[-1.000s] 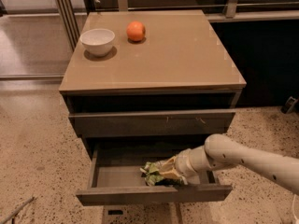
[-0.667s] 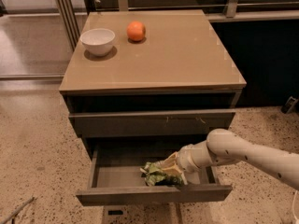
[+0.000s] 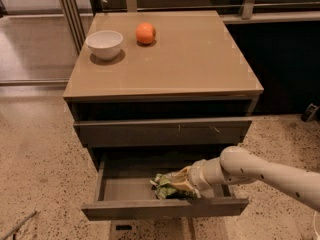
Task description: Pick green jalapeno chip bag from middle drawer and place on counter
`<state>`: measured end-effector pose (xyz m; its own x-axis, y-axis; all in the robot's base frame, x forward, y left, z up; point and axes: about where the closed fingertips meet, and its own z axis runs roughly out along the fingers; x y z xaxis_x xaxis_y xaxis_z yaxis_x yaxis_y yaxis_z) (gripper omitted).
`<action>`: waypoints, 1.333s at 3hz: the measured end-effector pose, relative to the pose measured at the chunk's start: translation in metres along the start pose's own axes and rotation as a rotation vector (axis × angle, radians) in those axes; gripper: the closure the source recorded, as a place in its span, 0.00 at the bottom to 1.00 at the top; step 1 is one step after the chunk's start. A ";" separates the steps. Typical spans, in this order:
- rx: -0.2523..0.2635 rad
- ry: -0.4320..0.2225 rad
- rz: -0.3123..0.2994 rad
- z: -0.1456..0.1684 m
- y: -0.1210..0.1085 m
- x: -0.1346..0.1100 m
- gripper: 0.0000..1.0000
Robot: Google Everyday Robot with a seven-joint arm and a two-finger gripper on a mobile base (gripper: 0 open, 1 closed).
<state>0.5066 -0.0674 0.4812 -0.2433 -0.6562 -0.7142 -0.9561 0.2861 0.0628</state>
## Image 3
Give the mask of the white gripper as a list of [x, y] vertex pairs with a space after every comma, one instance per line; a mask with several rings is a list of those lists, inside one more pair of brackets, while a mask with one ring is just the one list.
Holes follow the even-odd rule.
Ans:
[[188, 182], [172, 183], [172, 186], [178, 190], [193, 192], [194, 188], [203, 191], [210, 189], [211, 185], [207, 182], [204, 176], [204, 164], [205, 160], [199, 160], [194, 162], [191, 166], [186, 166], [179, 171], [170, 173], [172, 181], [184, 181], [188, 179]]

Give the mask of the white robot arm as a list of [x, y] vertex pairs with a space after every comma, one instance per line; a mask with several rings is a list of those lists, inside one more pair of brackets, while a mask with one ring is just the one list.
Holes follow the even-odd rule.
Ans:
[[168, 176], [175, 188], [197, 195], [217, 184], [236, 185], [261, 181], [313, 210], [320, 211], [319, 173], [269, 162], [238, 146], [227, 147], [217, 158], [198, 160]]

